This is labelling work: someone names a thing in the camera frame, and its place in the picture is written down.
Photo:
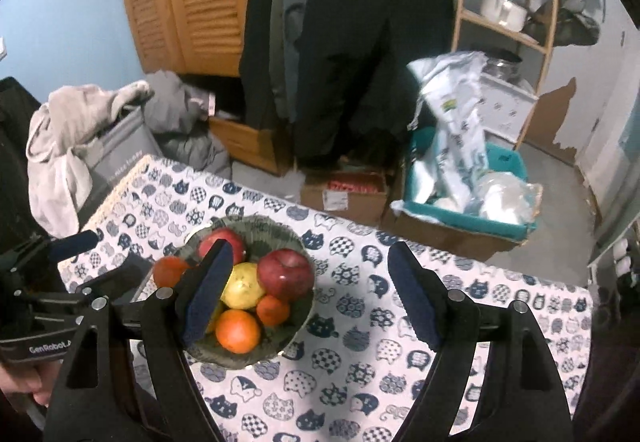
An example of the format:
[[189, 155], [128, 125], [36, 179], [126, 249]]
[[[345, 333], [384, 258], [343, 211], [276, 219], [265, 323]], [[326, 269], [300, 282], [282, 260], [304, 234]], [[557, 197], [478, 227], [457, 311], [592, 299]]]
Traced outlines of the person's left hand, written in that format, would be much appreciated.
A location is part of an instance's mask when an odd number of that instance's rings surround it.
[[0, 367], [0, 387], [6, 396], [29, 394], [40, 406], [48, 407], [58, 373], [60, 361], [42, 362], [35, 365], [10, 365]]

